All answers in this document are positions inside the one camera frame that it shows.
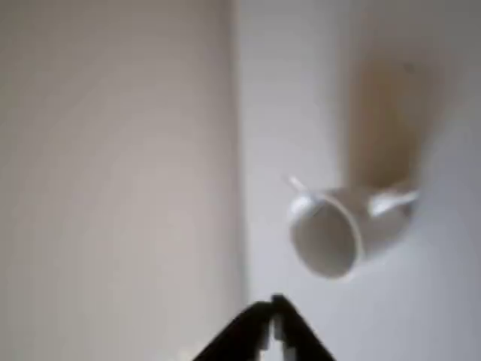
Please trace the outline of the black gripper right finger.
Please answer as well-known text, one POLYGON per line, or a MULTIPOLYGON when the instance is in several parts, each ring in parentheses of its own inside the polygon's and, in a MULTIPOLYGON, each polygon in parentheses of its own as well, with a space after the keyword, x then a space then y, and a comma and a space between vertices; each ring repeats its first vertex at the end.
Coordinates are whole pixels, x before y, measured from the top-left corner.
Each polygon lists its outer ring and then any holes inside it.
POLYGON ((274 337, 282 343, 284 360, 335 361, 295 306, 281 294, 271 297, 274 307, 274 337))

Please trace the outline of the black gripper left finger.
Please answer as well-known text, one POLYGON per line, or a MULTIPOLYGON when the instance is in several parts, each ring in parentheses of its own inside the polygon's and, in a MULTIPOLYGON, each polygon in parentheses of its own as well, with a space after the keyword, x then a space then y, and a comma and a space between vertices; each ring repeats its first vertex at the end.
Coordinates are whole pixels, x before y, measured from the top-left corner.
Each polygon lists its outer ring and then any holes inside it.
POLYGON ((195 356, 194 361, 259 360, 268 345, 274 308, 270 302, 251 304, 239 313, 195 356))

